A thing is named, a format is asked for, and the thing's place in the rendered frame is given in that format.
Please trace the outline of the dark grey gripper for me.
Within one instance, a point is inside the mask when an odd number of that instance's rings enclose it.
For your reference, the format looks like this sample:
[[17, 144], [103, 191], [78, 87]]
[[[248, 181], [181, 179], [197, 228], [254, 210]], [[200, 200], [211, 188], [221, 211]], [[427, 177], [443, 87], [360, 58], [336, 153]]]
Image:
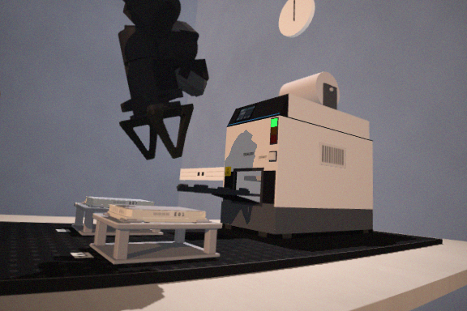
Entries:
[[[130, 120], [120, 121], [119, 125], [139, 148], [146, 160], [155, 158], [157, 134], [173, 159], [182, 156], [186, 132], [194, 109], [193, 104], [181, 105], [180, 101], [170, 102], [183, 97], [181, 88], [157, 91], [152, 60], [158, 59], [160, 58], [149, 57], [129, 62], [129, 66], [125, 66], [131, 99], [120, 104], [123, 113], [133, 111], [134, 115], [130, 116]], [[163, 120], [177, 116], [181, 119], [177, 146], [175, 147]], [[150, 130], [149, 151], [133, 130], [134, 127], [146, 125], [149, 125]]]

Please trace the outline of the white multiwell plate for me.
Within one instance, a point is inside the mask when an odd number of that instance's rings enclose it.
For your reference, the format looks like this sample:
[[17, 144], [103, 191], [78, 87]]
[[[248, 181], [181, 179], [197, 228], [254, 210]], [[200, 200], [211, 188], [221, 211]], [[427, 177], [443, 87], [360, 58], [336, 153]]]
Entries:
[[154, 206], [154, 202], [146, 201], [142, 199], [129, 199], [129, 198], [115, 198], [107, 199], [101, 197], [86, 197], [84, 201], [87, 205], [100, 205], [104, 207], [109, 207], [113, 204], [125, 204], [125, 205], [136, 205], [136, 206]]

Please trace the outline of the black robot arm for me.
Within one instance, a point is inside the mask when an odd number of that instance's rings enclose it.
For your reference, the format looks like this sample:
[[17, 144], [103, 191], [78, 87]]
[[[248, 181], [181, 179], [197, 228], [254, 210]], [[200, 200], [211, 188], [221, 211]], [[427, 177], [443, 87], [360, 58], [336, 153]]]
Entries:
[[199, 33], [177, 20], [180, 1], [123, 1], [123, 13], [134, 24], [125, 25], [118, 33], [124, 65], [149, 57], [160, 58], [152, 60], [157, 91], [181, 88], [190, 96], [203, 95], [208, 69], [205, 59], [195, 59]]

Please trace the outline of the white roll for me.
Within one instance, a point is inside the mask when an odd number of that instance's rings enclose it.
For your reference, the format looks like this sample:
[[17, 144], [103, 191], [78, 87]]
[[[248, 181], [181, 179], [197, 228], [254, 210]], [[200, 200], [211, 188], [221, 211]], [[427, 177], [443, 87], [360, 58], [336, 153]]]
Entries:
[[283, 96], [289, 93], [318, 104], [323, 104], [323, 83], [328, 83], [333, 87], [337, 87], [338, 104], [340, 99], [338, 84], [335, 78], [326, 71], [293, 81], [291, 83], [286, 83], [281, 87], [279, 96]]

